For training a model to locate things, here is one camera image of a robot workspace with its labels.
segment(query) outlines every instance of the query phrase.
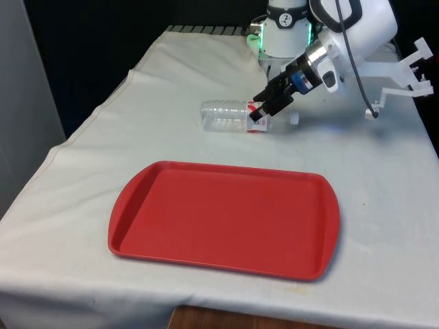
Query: white tablecloth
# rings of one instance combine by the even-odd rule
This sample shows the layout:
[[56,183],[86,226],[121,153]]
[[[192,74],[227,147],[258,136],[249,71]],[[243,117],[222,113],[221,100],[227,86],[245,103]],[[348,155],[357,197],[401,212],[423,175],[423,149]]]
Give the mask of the white tablecloth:
[[[364,121],[352,83],[354,99],[338,101],[351,111],[335,117],[324,115],[324,89],[298,97],[296,108],[321,113],[288,135],[202,131],[202,101],[250,99],[265,83],[244,38],[165,33],[51,150],[0,221],[8,328],[166,328],[180,304],[349,328],[437,328],[439,162],[413,101],[391,99],[379,121]],[[158,160],[324,175],[342,213],[326,276],[292,282],[111,254],[112,206]]]

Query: wooden floor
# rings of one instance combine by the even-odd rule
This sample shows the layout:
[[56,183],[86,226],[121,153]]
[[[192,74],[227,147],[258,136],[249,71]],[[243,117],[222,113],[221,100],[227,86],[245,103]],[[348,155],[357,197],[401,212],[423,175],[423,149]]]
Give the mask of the wooden floor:
[[333,327],[255,317],[207,308],[175,309],[168,329],[334,329]]

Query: plastic water bottle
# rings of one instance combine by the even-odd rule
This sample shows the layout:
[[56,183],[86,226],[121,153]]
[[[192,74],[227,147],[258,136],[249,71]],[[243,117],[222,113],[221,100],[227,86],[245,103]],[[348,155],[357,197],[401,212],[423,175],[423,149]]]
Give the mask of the plastic water bottle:
[[205,101],[201,104],[201,121],[209,132],[286,132],[292,119],[285,115],[266,116],[254,122],[250,113],[262,103],[254,101]]

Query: red tray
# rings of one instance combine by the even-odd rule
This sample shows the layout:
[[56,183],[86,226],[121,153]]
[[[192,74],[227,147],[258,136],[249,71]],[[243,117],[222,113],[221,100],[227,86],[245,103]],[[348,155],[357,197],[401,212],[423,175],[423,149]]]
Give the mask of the red tray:
[[121,192],[108,246],[118,256],[315,280],[339,230],[322,176],[157,162]]

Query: gray wall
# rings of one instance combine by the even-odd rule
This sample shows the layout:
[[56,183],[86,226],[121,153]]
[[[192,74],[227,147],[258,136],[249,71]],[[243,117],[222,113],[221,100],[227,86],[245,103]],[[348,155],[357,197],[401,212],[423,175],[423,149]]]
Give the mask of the gray wall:
[[64,141],[19,0],[0,0],[0,218],[54,145]]

